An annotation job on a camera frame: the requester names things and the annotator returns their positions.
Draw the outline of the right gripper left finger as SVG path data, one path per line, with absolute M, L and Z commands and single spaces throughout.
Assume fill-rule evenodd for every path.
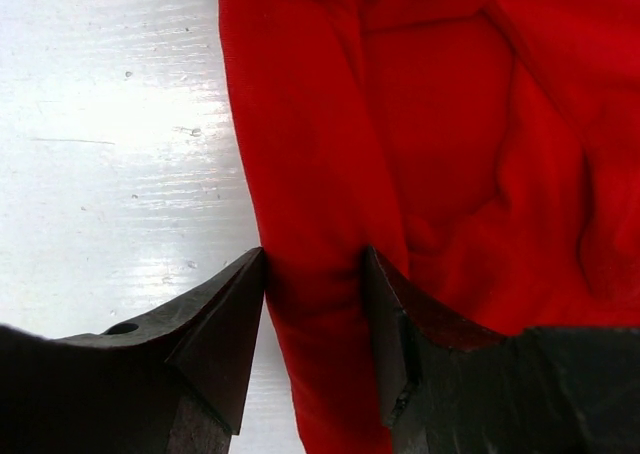
M 5 453 L 225 453 L 240 430 L 264 297 L 255 248 L 101 334 L 1 330 Z

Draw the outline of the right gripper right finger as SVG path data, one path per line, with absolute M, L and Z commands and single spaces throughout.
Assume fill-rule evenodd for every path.
M 635 453 L 639 332 L 504 336 L 363 257 L 380 419 L 396 453 Z

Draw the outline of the bright red t-shirt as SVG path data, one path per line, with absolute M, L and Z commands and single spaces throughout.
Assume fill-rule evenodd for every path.
M 309 453 L 387 453 L 360 262 L 485 327 L 639 322 L 639 0 L 219 0 Z

